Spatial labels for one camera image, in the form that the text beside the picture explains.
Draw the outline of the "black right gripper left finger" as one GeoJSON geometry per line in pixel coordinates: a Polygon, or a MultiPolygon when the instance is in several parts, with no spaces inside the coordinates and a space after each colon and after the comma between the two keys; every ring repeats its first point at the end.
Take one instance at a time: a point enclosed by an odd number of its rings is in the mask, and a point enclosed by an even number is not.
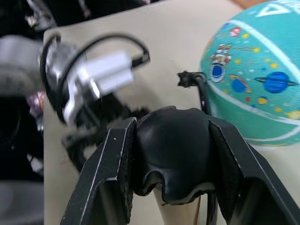
{"type": "Polygon", "coordinates": [[[62,225],[127,225],[133,205],[132,149],[136,118],[120,121],[85,163],[62,225]]]}

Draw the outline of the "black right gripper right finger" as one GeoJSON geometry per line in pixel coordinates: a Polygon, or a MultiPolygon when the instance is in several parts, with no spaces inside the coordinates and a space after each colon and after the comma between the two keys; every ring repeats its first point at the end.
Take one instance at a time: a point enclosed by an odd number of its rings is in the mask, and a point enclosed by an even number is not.
{"type": "Polygon", "coordinates": [[[209,118],[217,199],[228,225],[298,225],[300,209],[268,161],[225,120],[209,118]]]}

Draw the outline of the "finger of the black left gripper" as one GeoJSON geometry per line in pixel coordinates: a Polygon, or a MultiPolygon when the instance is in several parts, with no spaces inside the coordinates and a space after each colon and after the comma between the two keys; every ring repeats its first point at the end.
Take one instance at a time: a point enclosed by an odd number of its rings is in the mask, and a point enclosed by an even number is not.
{"type": "Polygon", "coordinates": [[[103,128],[107,128],[115,120],[130,117],[136,117],[139,120],[148,113],[150,110],[145,106],[131,109],[127,104],[121,103],[113,93],[103,97],[103,128]]]}

